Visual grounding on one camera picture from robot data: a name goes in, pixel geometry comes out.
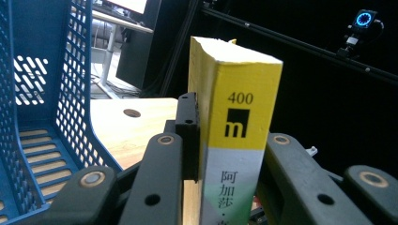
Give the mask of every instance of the wooden table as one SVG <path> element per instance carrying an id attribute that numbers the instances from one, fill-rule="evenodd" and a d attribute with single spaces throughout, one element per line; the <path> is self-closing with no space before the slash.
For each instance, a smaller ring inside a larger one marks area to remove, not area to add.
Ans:
<path id="1" fill-rule="evenodd" d="M 126 169 L 143 158 L 149 139 L 163 132 L 165 121 L 176 118 L 176 105 L 174 98 L 92 100 L 91 120 L 101 142 Z M 183 212 L 183 224 L 197 223 L 198 187 L 192 181 L 184 182 Z"/>

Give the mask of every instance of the blue ring light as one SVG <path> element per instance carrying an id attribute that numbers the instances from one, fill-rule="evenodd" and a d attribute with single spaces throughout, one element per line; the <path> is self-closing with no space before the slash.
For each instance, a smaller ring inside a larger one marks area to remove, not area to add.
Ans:
<path id="1" fill-rule="evenodd" d="M 360 26 L 365 26 L 369 24 L 372 20 L 372 15 L 368 12 L 363 12 L 357 17 L 357 24 Z"/>

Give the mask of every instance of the metal bolt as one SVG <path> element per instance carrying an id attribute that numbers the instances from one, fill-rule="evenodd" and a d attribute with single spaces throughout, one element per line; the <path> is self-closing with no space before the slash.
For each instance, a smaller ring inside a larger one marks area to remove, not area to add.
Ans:
<path id="1" fill-rule="evenodd" d="M 169 135 L 164 135 L 158 138 L 158 143 L 159 144 L 171 144 L 174 142 L 174 137 L 173 136 L 169 136 Z"/>
<path id="2" fill-rule="evenodd" d="M 273 141 L 278 144 L 289 144 L 290 143 L 290 140 L 282 135 L 275 136 L 273 138 Z"/>
<path id="3" fill-rule="evenodd" d="M 105 180 L 105 173 L 103 172 L 89 172 L 84 175 L 80 180 L 80 184 L 83 188 L 92 188 Z"/>
<path id="4" fill-rule="evenodd" d="M 376 188 L 386 188 L 389 186 L 389 182 L 384 177 L 374 172 L 360 172 L 360 179 Z"/>

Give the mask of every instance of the screw hole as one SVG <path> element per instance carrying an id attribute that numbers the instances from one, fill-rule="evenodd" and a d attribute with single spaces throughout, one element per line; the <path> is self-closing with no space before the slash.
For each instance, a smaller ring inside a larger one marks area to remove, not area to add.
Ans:
<path id="1" fill-rule="evenodd" d="M 334 200 L 329 195 L 326 194 L 319 194 L 318 200 L 323 204 L 328 204 L 328 205 L 334 204 Z"/>
<path id="2" fill-rule="evenodd" d="M 148 195 L 145 198 L 145 204 L 148 206 L 153 206 L 158 204 L 161 201 L 161 196 L 157 194 Z"/>

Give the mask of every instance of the black logo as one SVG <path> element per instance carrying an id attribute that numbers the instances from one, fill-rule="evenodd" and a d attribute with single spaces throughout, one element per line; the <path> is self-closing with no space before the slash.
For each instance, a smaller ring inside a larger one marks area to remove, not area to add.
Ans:
<path id="1" fill-rule="evenodd" d="M 225 137 L 245 138 L 250 110 L 228 109 Z"/>

